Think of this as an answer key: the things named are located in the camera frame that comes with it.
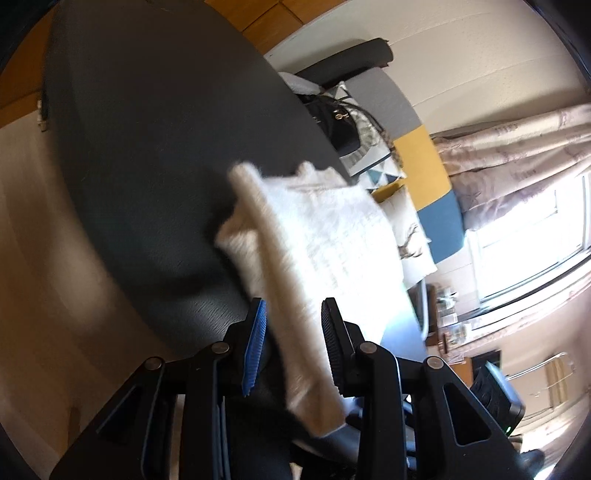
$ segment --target fuzzy fabric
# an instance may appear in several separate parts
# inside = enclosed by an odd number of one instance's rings
[[[379,342],[402,282],[398,247],[387,218],[359,186],[332,168],[304,163],[297,175],[263,179],[251,164],[234,167],[238,197],[216,245],[236,265],[247,292],[267,301],[281,351],[287,406],[315,436],[345,421],[320,324],[335,297],[343,318]]]

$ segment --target white cloth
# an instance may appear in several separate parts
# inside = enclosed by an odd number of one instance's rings
[[[402,185],[379,206],[390,222],[398,242],[404,286],[408,290],[430,273],[437,271],[429,249],[429,240],[425,236],[406,185]]]
[[[477,230],[591,167],[591,103],[435,143],[464,226]]]
[[[282,354],[287,407],[315,436],[345,420],[334,386],[320,308],[335,297],[343,318],[379,342],[402,282],[398,249],[382,210],[332,168],[304,163],[294,177],[263,179],[250,164],[229,173],[238,197],[216,245],[236,265],[247,292],[267,301]]]

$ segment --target wooden floor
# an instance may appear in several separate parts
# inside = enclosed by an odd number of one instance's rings
[[[262,53],[341,1],[207,0]],[[41,478],[143,359],[172,358],[96,255],[37,127],[52,15],[0,75],[0,423]]]

